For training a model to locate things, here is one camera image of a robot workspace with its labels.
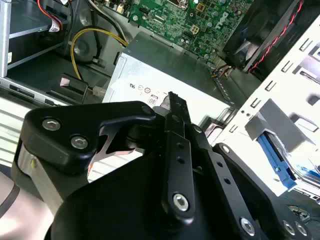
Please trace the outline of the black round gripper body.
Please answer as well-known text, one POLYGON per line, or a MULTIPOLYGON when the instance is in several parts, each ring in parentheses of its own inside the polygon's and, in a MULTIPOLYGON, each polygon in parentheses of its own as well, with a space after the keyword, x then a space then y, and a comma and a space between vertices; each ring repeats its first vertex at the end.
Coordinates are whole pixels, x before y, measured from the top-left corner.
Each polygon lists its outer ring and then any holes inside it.
POLYGON ((136 159, 78 189, 55 215, 53 240, 237 240, 227 211, 207 176, 193 173, 195 216, 175 222, 161 205, 164 165, 136 159))

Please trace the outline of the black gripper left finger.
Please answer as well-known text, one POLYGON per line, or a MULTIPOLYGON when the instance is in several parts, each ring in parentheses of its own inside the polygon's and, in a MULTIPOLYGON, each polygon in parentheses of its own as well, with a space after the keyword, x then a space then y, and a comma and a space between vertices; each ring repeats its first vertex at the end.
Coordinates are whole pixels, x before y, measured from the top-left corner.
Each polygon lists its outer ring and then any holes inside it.
POLYGON ((155 155, 163 163, 163 211, 188 225, 194 220, 195 193, 191 143, 185 136, 187 103, 172 92, 165 100, 166 115, 141 101, 35 109, 24 119, 21 141, 26 151, 66 177, 78 177, 93 162, 137 149, 143 154, 134 160, 155 155))

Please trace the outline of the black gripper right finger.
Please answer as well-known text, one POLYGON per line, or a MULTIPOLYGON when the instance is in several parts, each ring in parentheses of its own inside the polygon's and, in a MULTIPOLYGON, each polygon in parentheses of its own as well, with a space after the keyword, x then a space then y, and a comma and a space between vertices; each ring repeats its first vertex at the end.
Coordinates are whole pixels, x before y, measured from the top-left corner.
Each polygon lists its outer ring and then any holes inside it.
POLYGON ((305 224, 265 183, 222 143, 210 146, 183 109, 194 175, 195 221, 186 240, 310 240, 305 224))

